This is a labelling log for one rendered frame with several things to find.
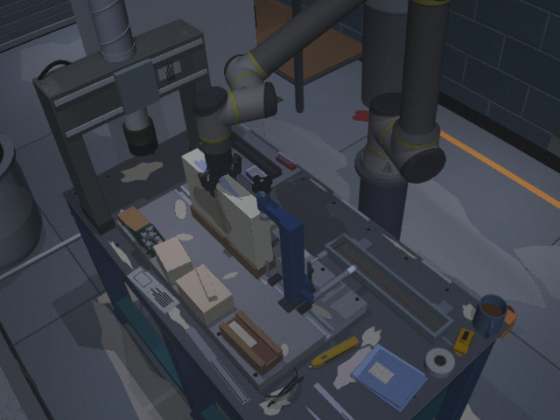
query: yellow floor stripe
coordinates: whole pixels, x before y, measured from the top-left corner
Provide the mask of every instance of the yellow floor stripe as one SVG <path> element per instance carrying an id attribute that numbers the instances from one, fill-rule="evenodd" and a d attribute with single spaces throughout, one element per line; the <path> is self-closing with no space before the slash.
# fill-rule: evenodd
<path id="1" fill-rule="evenodd" d="M 469 146 L 467 146 L 466 144 L 461 143 L 459 140 L 457 140 L 454 137 L 451 137 L 449 134 L 444 133 L 443 131 L 441 132 L 441 137 L 444 138 L 445 140 L 447 140 L 448 142 L 455 144 L 457 147 L 459 147 L 460 149 L 466 151 L 468 154 L 474 156 L 475 158 L 477 158 L 478 160 L 480 160 L 481 162 L 484 162 L 485 164 L 487 164 L 488 166 L 494 168 L 496 171 L 498 171 L 499 173 L 501 173 L 502 175 L 505 175 L 506 177 L 510 178 L 511 180 L 513 180 L 514 182 L 516 182 L 517 184 L 519 184 L 520 186 L 523 186 L 524 188 L 527 188 L 529 191 L 531 191 L 533 194 L 538 195 L 539 197 L 541 197 L 543 200 L 548 201 L 552 206 L 560 209 L 560 202 L 553 199 L 552 197 L 550 197 L 547 193 L 542 192 L 541 190 L 539 190 L 538 188 L 536 188 L 535 186 L 532 186 L 529 182 L 519 178 L 517 175 L 515 175 L 514 173 L 508 171 L 506 168 L 504 168 L 503 166 L 500 166 L 498 164 L 496 164 L 494 161 L 490 160 L 489 158 L 487 158 L 486 156 L 481 155 L 480 153 L 478 153 L 476 150 L 471 149 Z"/>

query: blue notebook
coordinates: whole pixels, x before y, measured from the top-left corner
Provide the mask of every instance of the blue notebook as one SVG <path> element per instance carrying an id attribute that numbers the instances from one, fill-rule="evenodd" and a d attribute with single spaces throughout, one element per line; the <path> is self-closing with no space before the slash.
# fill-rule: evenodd
<path id="1" fill-rule="evenodd" d="M 380 345 L 350 376 L 399 412 L 428 380 L 423 372 Z"/>

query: mug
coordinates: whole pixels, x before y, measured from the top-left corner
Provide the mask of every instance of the mug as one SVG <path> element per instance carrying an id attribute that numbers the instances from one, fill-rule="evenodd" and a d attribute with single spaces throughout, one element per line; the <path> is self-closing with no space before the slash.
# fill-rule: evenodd
<path id="1" fill-rule="evenodd" d="M 485 338 L 500 332 L 501 324 L 508 313 L 508 304 L 497 295 L 485 295 L 480 298 L 472 326 Z"/>

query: cinder block wall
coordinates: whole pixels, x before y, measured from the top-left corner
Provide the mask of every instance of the cinder block wall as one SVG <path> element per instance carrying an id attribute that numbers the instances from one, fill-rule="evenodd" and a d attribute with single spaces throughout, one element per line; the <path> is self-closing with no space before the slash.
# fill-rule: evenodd
<path id="1" fill-rule="evenodd" d="M 363 7 L 334 29 L 362 42 Z M 440 90 L 560 157 L 560 0 L 451 0 Z"/>

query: tape roll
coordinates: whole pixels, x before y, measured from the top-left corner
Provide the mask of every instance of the tape roll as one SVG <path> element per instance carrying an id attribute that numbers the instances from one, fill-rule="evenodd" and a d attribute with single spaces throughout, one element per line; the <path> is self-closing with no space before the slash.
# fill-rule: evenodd
<path id="1" fill-rule="evenodd" d="M 444 348 L 432 348 L 423 361 L 428 373 L 434 378 L 445 378 L 455 368 L 453 354 Z"/>

